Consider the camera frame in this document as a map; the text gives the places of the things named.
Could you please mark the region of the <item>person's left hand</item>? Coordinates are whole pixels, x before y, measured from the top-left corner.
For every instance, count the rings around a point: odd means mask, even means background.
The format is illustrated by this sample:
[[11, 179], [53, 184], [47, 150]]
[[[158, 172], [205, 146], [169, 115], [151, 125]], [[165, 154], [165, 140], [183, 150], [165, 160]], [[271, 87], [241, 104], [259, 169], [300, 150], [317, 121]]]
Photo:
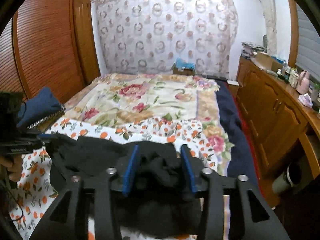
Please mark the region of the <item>person's left hand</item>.
[[21, 155], [15, 155], [12, 160], [1, 156], [1, 165], [9, 171], [9, 180], [18, 182], [23, 171], [23, 158]]

